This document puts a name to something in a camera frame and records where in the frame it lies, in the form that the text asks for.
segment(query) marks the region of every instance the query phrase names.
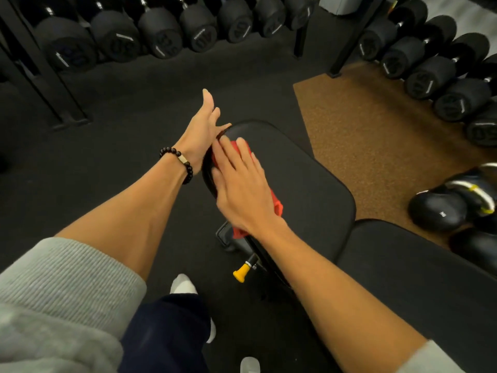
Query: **person's right hand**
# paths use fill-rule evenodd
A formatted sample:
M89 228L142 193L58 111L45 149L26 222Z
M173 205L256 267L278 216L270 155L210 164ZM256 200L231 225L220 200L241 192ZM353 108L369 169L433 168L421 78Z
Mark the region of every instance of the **person's right hand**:
M238 138L240 154L230 139L222 136L212 143L219 169L212 169L217 188L217 207L237 228L254 237L277 219L264 169L255 154L249 153L244 139Z

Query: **navy blue pants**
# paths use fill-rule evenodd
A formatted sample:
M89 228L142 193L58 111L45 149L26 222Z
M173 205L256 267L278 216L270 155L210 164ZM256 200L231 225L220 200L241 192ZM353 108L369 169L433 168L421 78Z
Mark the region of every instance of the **navy blue pants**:
M207 307L199 295L167 295L143 304L121 344L120 373L207 373L202 346L211 330Z

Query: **brown speckled flooring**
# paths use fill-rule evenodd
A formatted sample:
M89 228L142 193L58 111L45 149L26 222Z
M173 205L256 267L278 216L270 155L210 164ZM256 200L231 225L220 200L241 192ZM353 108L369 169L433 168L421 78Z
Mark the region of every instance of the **brown speckled flooring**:
M442 246L446 236L422 231L408 218L409 199L483 162L497 150L476 147L459 123L446 123L429 101L404 93L376 63L358 62L332 79L294 85L316 159L351 190L357 219L393 222Z

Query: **ribbed cuff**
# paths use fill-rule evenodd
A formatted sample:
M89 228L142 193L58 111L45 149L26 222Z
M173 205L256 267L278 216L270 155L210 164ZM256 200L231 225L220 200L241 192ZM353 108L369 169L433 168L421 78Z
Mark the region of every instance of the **ribbed cuff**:
M47 238L0 275L0 302L120 339L145 296L143 279L83 243Z
M433 340L429 340L397 370L397 373L464 372Z

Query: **yellow handle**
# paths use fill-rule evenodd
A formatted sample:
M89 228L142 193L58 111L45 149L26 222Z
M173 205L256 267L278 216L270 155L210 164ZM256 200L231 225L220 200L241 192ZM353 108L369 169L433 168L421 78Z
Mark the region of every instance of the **yellow handle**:
M233 276L239 281L239 282L244 282L245 281L245 276L247 273L250 271L250 266L245 263L243 266L240 267L238 271L233 272Z

